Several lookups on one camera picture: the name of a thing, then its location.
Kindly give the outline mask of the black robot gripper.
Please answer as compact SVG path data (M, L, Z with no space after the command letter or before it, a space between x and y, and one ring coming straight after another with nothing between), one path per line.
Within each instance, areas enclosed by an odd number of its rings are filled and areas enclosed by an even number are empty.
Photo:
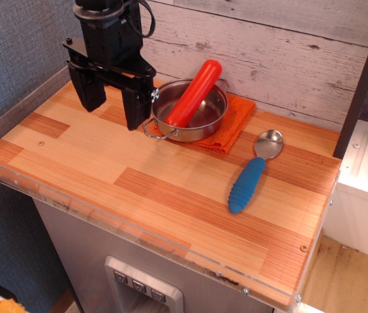
M80 18L82 38L68 37L63 46L72 84L82 106L92 112L106 101L107 85L119 89L128 130L136 130L151 114L156 70L141 56L143 40L152 35L142 29L139 16L113 19Z

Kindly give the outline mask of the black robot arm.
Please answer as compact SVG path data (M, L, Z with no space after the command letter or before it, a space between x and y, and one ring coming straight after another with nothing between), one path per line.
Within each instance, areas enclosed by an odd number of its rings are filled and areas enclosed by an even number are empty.
M151 19L142 31L140 9L147 1L76 1L82 38L66 38L68 69L82 106L92 112L106 102L105 87L121 91L127 128L136 130L151 114L157 97L156 70L141 56L143 40L155 31Z

